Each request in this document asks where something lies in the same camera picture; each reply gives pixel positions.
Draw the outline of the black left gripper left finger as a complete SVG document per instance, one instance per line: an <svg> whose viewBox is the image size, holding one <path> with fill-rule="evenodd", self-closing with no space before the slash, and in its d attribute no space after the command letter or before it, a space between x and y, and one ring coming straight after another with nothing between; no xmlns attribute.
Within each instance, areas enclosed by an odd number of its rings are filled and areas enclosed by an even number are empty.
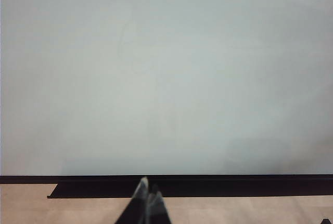
<svg viewBox="0 0 333 224"><path fill-rule="evenodd" d="M130 202L116 220L115 224L145 223L148 195L149 182L147 177L143 177L137 185Z"/></svg>

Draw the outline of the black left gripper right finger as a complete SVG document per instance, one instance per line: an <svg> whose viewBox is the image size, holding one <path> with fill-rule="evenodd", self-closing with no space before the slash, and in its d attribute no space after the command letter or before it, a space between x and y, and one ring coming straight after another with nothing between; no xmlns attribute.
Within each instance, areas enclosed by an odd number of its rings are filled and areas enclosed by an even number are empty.
<svg viewBox="0 0 333 224"><path fill-rule="evenodd" d="M147 223L171 224L163 196L156 184L152 186L147 200Z"/></svg>

